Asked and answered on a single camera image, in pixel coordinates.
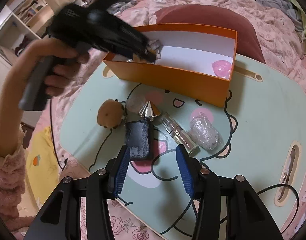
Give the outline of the pink fuzzy sleeve forearm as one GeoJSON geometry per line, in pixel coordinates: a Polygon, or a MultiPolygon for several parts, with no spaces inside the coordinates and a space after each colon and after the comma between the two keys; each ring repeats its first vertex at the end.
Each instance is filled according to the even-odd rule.
{"type": "Polygon", "coordinates": [[[25,192],[23,111],[18,108],[26,82],[8,76],[0,95],[0,217],[11,232],[30,226],[33,217],[20,217],[18,205],[25,192]]]}

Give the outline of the person's left hand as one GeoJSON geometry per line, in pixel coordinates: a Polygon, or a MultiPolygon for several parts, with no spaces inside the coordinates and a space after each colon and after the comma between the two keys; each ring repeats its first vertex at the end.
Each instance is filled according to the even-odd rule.
{"type": "Polygon", "coordinates": [[[51,62],[47,64],[43,78],[46,94],[59,96],[78,74],[81,65],[88,63],[90,55],[88,52],[79,53],[56,38],[35,40],[20,55],[8,73],[4,84],[6,93],[15,100],[20,99],[33,70],[37,69],[38,63],[47,59],[51,62]]]}

